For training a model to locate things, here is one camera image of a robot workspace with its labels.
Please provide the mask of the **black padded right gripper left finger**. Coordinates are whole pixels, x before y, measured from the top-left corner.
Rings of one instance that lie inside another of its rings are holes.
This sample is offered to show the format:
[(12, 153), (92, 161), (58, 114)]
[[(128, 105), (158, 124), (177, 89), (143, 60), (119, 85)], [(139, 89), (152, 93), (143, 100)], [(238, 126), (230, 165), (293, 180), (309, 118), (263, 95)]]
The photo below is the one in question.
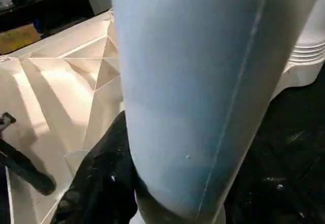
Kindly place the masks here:
[(51, 223), (129, 223), (138, 210), (125, 112), (82, 160)]

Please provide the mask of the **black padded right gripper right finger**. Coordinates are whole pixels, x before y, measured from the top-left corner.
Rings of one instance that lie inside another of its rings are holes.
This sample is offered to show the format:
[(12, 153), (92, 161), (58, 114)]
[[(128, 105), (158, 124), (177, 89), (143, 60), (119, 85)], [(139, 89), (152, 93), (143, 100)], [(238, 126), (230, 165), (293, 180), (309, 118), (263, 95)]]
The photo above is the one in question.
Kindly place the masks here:
[(257, 133), (225, 211), (227, 223), (324, 223), (324, 133)]

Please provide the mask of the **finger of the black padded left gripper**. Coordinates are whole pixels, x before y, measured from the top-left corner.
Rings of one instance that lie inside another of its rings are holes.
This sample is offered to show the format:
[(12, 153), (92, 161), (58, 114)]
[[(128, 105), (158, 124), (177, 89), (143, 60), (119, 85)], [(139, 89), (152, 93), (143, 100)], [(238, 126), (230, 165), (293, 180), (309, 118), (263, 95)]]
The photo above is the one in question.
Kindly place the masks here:
[(31, 160), (1, 138), (1, 164), (29, 183), (35, 190), (48, 196), (56, 189), (55, 182), (38, 171)]

